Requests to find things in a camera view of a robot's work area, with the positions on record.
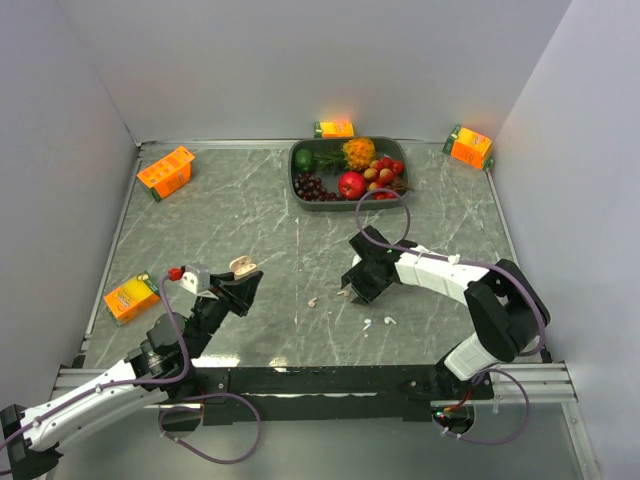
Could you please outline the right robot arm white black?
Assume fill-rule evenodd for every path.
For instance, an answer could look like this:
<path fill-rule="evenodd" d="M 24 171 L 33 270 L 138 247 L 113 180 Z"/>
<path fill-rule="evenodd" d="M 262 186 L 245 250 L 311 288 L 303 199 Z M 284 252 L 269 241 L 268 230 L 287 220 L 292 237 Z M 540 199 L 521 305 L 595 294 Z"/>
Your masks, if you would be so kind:
<path fill-rule="evenodd" d="M 440 360 L 436 383 L 444 396 L 459 398 L 481 371 L 523 356 L 533 341 L 544 343 L 549 311 L 514 262 L 463 261 L 406 239 L 390 244 L 372 226 L 353 236 L 349 245 L 355 257 L 341 286 L 351 288 L 357 302 L 369 304 L 398 284 L 467 307 L 474 332 Z"/>

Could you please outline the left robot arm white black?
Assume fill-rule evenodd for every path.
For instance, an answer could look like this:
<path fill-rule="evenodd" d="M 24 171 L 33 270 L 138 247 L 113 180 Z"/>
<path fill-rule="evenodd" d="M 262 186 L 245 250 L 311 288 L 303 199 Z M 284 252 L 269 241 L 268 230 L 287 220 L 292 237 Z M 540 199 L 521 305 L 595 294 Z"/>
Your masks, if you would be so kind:
<path fill-rule="evenodd" d="M 243 317 L 264 274 L 212 274 L 202 265 L 173 267 L 158 292 L 175 282 L 195 297 L 188 317 L 166 307 L 141 344 L 101 375 L 41 405 L 11 405 L 1 412 L 1 449 L 14 479 L 36 479 L 57 466 L 64 447 L 138 409 L 165 400 L 184 402 L 198 387 L 193 365 L 228 314 Z"/>

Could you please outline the pink earbuds charging case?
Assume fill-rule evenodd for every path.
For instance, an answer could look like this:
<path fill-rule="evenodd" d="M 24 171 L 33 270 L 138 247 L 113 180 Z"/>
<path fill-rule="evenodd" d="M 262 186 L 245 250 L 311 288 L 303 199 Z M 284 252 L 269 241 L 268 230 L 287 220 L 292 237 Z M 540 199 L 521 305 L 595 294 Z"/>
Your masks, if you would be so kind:
<path fill-rule="evenodd" d="M 232 260 L 229 263 L 229 269 L 233 273 L 234 279 L 238 280 L 257 271 L 258 265 L 252 261 L 249 255 L 243 255 Z"/>

